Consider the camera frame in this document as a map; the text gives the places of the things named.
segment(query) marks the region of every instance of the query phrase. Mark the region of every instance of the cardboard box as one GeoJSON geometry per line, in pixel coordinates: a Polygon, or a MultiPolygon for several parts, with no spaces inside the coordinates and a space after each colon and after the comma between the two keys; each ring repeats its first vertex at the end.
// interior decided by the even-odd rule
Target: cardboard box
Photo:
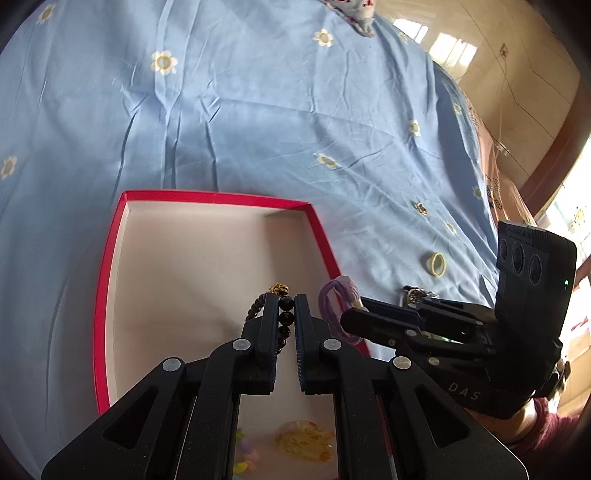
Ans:
{"type": "MultiPolygon", "coordinates": [[[[121,196],[100,269],[94,374],[100,413],[163,359],[204,358],[240,337],[252,302],[274,283],[317,295],[340,275],[311,204],[227,193],[131,191],[121,196]]],[[[277,450],[286,422],[311,420],[335,431],[332,398],[305,396],[295,335],[277,360],[275,391],[243,395],[239,426],[258,449],[256,472],[241,477],[329,480],[335,460],[318,465],[277,450]]]]}

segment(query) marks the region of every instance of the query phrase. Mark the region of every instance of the white flower print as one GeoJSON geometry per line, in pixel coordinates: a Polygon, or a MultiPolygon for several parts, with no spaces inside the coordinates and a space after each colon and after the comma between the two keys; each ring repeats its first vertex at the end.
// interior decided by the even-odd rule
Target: white flower print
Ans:
{"type": "Polygon", "coordinates": [[[16,157],[7,157],[4,159],[4,166],[0,168],[0,177],[3,180],[14,173],[17,161],[16,157]]]}
{"type": "Polygon", "coordinates": [[[340,165],[336,162],[336,160],[334,158],[329,157],[328,155],[324,155],[323,153],[315,153],[314,156],[316,157],[318,163],[326,165],[331,170],[340,168],[340,165]]]}
{"type": "Polygon", "coordinates": [[[456,227],[453,226],[453,223],[448,222],[447,220],[445,220],[443,223],[444,223],[445,227],[449,230],[449,232],[452,235],[456,235],[457,234],[456,227]]]}
{"type": "Polygon", "coordinates": [[[421,136],[421,127],[418,125],[417,120],[411,120],[408,123],[408,131],[411,132],[415,137],[421,136]]]}
{"type": "Polygon", "coordinates": [[[39,14],[39,17],[37,18],[37,24],[41,25],[41,24],[45,23],[47,20],[49,20],[51,18],[51,16],[53,15],[53,11],[55,9],[56,9],[55,4],[47,5],[43,9],[43,12],[41,12],[39,14]]]}
{"type": "Polygon", "coordinates": [[[177,73],[175,68],[178,65],[178,60],[173,57],[168,50],[155,51],[152,53],[152,65],[150,68],[154,72],[160,72],[162,75],[168,75],[169,73],[177,73]]]}
{"type": "Polygon", "coordinates": [[[318,42],[318,45],[323,47],[331,47],[334,39],[335,38],[328,33],[325,28],[314,34],[314,40],[318,42]]]}

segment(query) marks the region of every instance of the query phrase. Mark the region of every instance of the blue bedsheet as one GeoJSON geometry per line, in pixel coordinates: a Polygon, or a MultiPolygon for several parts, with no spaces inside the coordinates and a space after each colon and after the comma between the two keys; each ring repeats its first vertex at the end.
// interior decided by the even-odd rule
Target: blue bedsheet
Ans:
{"type": "Polygon", "coordinates": [[[0,435],[34,476],[97,415],[95,290],[124,190],[307,200],[364,295],[399,302],[410,284],[492,305],[496,230],[463,95],[383,18],[374,30],[316,0],[54,0],[13,36],[0,435]]]}

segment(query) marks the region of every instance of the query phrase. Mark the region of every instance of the dark bead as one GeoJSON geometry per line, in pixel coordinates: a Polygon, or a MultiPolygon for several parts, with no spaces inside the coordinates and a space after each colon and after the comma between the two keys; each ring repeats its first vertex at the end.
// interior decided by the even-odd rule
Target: dark bead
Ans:
{"type": "Polygon", "coordinates": [[[288,312],[294,307],[294,299],[290,296],[285,295],[279,299],[279,308],[285,312],[288,312]]]}
{"type": "Polygon", "coordinates": [[[285,325],[287,327],[289,327],[289,325],[294,323],[295,319],[296,318],[294,317],[294,314],[291,312],[281,312],[279,314],[279,323],[282,325],[285,325]]]}
{"type": "Polygon", "coordinates": [[[286,327],[285,325],[281,325],[279,327],[279,335],[281,335],[282,338],[289,338],[291,335],[290,328],[286,327]]]}

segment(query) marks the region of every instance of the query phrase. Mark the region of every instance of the yellow ring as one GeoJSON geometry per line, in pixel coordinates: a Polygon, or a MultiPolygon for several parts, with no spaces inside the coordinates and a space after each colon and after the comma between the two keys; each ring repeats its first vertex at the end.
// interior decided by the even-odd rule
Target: yellow ring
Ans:
{"type": "Polygon", "coordinates": [[[441,278],[443,276],[443,274],[445,273],[445,269],[447,268],[445,257],[443,256],[442,253],[439,253],[439,252],[436,252],[431,256],[431,258],[429,259],[428,265],[429,265],[429,272],[431,272],[431,275],[433,275],[433,277],[435,277],[435,278],[441,278]],[[437,262],[437,259],[440,259],[440,262],[441,262],[441,268],[440,268],[439,272],[437,270],[435,270],[435,263],[437,262]]]}

